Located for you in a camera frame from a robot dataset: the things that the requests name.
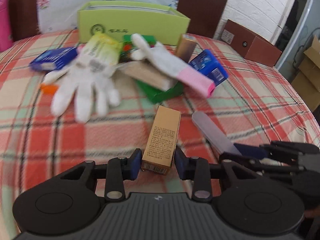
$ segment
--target brown chair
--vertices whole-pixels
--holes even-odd
[[[37,0],[8,0],[8,7],[14,41],[39,34]]]
[[[36,0],[8,0],[13,40],[39,34]],[[191,21],[189,33],[212,38],[227,0],[179,0],[178,11]]]

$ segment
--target pink bottle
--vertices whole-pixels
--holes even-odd
[[[0,0],[0,52],[13,45],[7,0]]]

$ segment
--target white glove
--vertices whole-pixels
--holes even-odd
[[[189,85],[206,98],[211,96],[216,87],[214,82],[182,59],[172,55],[163,44],[157,42],[154,48],[150,48],[146,40],[137,33],[131,35],[131,40],[138,48],[131,53],[133,60],[147,58],[161,72]]]
[[[62,78],[61,85],[54,94],[51,103],[51,113],[62,115],[69,106],[73,94],[75,96],[76,121],[87,122],[90,119],[93,89],[96,91],[96,110],[99,116],[108,113],[108,104],[118,106],[121,98],[111,80],[115,68],[106,66],[97,59],[80,54],[69,66],[59,71],[51,71],[43,83],[51,84]]]

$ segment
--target gray ribbed panel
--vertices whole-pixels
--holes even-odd
[[[88,227],[65,236],[29,233],[17,240],[298,240],[294,234],[254,237],[223,223],[208,204],[190,201],[185,193],[132,193],[122,203],[109,204]]]

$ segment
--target blue box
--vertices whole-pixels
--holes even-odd
[[[213,80],[216,86],[221,84],[229,77],[228,73],[221,66],[220,62],[208,49],[205,49],[193,60],[191,60],[189,65]]]
[[[31,61],[29,67],[35,71],[60,70],[77,55],[77,47],[50,49]]]

